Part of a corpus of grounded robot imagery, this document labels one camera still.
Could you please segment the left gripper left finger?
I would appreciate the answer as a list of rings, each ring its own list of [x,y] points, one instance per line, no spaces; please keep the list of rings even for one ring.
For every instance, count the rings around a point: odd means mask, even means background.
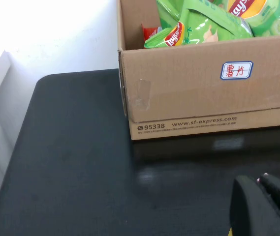
[[[256,236],[256,203],[259,178],[238,176],[234,179],[230,202],[231,236]]]

